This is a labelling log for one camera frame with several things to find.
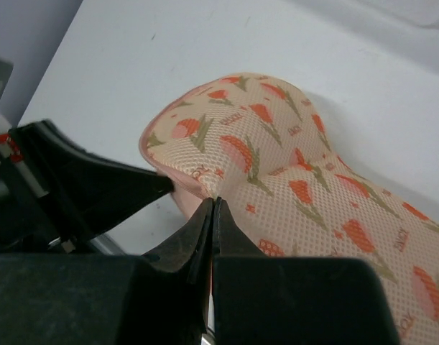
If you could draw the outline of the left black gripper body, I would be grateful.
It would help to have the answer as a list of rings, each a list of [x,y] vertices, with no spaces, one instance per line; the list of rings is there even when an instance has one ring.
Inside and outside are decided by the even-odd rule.
[[[0,133],[0,252],[91,252],[93,231],[70,193],[88,186],[93,153],[50,120]]]

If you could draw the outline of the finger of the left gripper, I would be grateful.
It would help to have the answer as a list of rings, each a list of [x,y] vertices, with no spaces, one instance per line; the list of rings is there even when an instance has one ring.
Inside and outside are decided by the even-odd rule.
[[[73,207],[92,235],[114,228],[174,190],[168,177],[83,149],[50,120],[42,122],[42,138],[44,176],[51,190]]]

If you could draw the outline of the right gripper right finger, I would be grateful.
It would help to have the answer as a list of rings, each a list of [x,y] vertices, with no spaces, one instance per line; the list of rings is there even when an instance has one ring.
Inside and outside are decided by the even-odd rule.
[[[239,228],[227,201],[217,198],[213,211],[212,255],[264,258],[261,249]]]

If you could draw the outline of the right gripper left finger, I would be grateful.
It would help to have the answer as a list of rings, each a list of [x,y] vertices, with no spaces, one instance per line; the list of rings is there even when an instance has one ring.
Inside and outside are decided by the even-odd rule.
[[[162,273],[195,284],[208,271],[214,201],[203,200],[187,223],[142,257]]]

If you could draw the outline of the peach floral laundry bag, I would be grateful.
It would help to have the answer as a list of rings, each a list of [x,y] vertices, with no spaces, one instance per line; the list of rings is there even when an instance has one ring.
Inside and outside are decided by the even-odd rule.
[[[366,260],[400,341],[439,344],[439,224],[346,165],[292,84],[257,73],[212,80],[166,106],[139,148],[186,216],[223,198],[271,257]]]

